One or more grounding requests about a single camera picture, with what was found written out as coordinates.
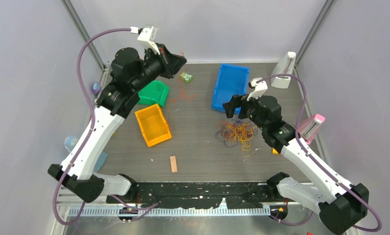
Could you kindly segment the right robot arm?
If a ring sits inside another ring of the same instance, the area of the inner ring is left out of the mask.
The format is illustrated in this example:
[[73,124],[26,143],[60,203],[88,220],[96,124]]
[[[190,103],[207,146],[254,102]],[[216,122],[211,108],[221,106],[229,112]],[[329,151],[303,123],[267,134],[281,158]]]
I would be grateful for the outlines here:
[[232,118],[240,109],[239,118],[248,118],[261,131],[265,143],[294,163],[314,184],[309,187],[280,172],[268,179],[267,195],[273,201],[292,199],[318,214],[324,226],[341,235],[367,216],[369,191],[361,183],[354,185],[337,174],[319,157],[295,129],[282,120],[281,106],[273,96],[248,99],[235,94],[224,103],[224,111]]

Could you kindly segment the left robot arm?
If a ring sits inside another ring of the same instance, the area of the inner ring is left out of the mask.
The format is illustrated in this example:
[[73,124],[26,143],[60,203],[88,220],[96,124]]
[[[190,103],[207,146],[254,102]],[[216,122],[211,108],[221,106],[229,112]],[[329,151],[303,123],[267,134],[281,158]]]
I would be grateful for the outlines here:
[[67,158],[48,168],[50,176],[85,203],[111,194],[127,203],[137,198],[131,178],[97,174],[94,167],[112,134],[139,102],[138,92],[158,77],[173,78],[187,63],[183,55],[169,52],[164,44],[157,47],[158,53],[145,49],[143,58],[132,47],[116,52],[111,62],[112,80],[97,99],[87,129]]

